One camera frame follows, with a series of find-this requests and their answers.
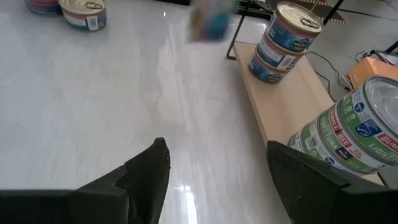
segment wooden shelf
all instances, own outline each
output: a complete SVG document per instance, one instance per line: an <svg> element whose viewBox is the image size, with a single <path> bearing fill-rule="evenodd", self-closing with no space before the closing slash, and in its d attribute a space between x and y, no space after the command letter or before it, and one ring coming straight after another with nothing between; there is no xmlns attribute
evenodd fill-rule
<svg viewBox="0 0 398 224"><path fill-rule="evenodd" d="M305 56L279 84L259 81L248 67L255 47L255 44L235 42L236 60L264 142L274 140L287 144L291 135L332 106L333 100ZM377 174L363 178L383 185Z"/></svg>

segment cardboard box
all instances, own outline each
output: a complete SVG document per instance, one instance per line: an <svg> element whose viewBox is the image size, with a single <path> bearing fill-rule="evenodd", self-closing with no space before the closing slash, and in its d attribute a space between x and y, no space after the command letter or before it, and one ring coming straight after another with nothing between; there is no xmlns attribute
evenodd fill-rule
<svg viewBox="0 0 398 224"><path fill-rule="evenodd" d="M371 57L365 57L348 74L354 88L361 86L369 77L375 75L398 80L398 67Z"/></svg>

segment can label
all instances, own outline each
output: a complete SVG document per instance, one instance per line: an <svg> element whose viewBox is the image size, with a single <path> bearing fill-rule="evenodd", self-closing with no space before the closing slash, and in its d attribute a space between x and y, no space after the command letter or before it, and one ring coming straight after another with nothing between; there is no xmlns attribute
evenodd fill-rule
<svg viewBox="0 0 398 224"><path fill-rule="evenodd" d="M345 170L358 175L351 169L341 164L338 159L329 151L326 146L322 143L318 132L318 119L315 119L311 123L308 123L302 129L302 141L304 142L304 148L307 150L308 155L313 156L317 159L325 161L329 165L332 165L338 169Z"/></svg>
<svg viewBox="0 0 398 224"><path fill-rule="evenodd" d="M288 55L287 52L279 50L277 46L273 46L271 42L267 42L263 38L257 45L257 51L266 63L283 70L292 69L300 59L300 57Z"/></svg>
<svg viewBox="0 0 398 224"><path fill-rule="evenodd" d="M27 8L38 14L55 16L61 15L62 10L58 2L32 2L30 0L25 0Z"/></svg>
<svg viewBox="0 0 398 224"><path fill-rule="evenodd" d="M279 19L277 14L274 13L269 25L269 31L267 35L278 45L293 52L303 52L313 42L315 37L310 37L305 34L299 34L293 29L289 28L289 25L283 19Z"/></svg>
<svg viewBox="0 0 398 224"><path fill-rule="evenodd" d="M299 151L299 152L306 153L304 151L304 148L303 148L303 145L301 142L301 133L300 132L295 133L292 137L290 137L288 146L291 147L292 149Z"/></svg>
<svg viewBox="0 0 398 224"><path fill-rule="evenodd" d="M269 84L279 83L285 75L283 73L276 73L268 70L265 66L265 63L261 61L256 51L249 61L249 68L254 76Z"/></svg>
<svg viewBox="0 0 398 224"><path fill-rule="evenodd" d="M71 14L67 11L64 11L63 15L71 26L81 30L95 31L106 25L105 11L94 16Z"/></svg>
<svg viewBox="0 0 398 224"><path fill-rule="evenodd" d="M367 155L343 129L335 106L324 111L319 116L320 135L325 146L334 153L349 168L363 174L372 174L379 169L387 167L371 156Z"/></svg>
<svg viewBox="0 0 398 224"><path fill-rule="evenodd" d="M346 95L338 109L348 131L370 155L398 165L398 139L368 108L362 88Z"/></svg>

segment metal can lid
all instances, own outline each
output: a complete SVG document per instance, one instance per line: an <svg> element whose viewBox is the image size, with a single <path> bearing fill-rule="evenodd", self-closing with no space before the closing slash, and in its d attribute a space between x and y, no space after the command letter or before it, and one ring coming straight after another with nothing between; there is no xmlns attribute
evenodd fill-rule
<svg viewBox="0 0 398 224"><path fill-rule="evenodd" d="M381 120L398 133L398 82L390 78L372 77L365 84L368 102Z"/></svg>
<svg viewBox="0 0 398 224"><path fill-rule="evenodd" d="M64 10L83 15L97 14L104 10L103 0L58 0Z"/></svg>
<svg viewBox="0 0 398 224"><path fill-rule="evenodd" d="M323 23L308 9L291 2L280 3L277 8L279 13L295 27L307 32L322 32Z"/></svg>

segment tuna can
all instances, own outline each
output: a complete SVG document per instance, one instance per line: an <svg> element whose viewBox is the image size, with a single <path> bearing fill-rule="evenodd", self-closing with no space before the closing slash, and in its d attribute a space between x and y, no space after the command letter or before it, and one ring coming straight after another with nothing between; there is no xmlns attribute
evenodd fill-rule
<svg viewBox="0 0 398 224"><path fill-rule="evenodd" d="M106 25L103 0L58 0L68 23L80 30L96 31Z"/></svg>
<svg viewBox="0 0 398 224"><path fill-rule="evenodd" d="M264 35L284 49L303 52L322 31L323 23L313 12L298 4L281 2Z"/></svg>
<svg viewBox="0 0 398 224"><path fill-rule="evenodd" d="M260 58L257 49L254 50L249 61L249 69L256 78L268 84L279 83L289 72L288 70L278 70L265 63Z"/></svg>
<svg viewBox="0 0 398 224"><path fill-rule="evenodd" d="M292 149L295 149L297 151L300 151L302 153L305 153L305 150L303 148L303 144L301 142L301 134L300 133L296 133L294 134L290 139L289 139L289 143L287 144L289 147L291 147Z"/></svg>
<svg viewBox="0 0 398 224"><path fill-rule="evenodd" d="M388 165L365 152L341 123L336 105L318 117L318 128L324 145L341 163L359 174L373 174Z"/></svg>
<svg viewBox="0 0 398 224"><path fill-rule="evenodd" d="M257 51L265 63L272 67L283 70L290 70L305 52L297 53L285 50L271 40L268 35L264 35L257 44Z"/></svg>
<svg viewBox="0 0 398 224"><path fill-rule="evenodd" d="M26 7L40 16L59 16L62 10L57 0L24 0Z"/></svg>
<svg viewBox="0 0 398 224"><path fill-rule="evenodd" d="M331 153L326 146L323 144L319 132L318 132L318 119L313 120L308 123L302 130L298 133L303 143L304 150L306 154L315 157L319 160L326 162L338 169L354 173L356 175L361 175L357 172L353 172L351 169L343 165L334 155Z"/></svg>
<svg viewBox="0 0 398 224"><path fill-rule="evenodd" d="M398 165L398 82L371 77L339 103L341 120L371 156Z"/></svg>

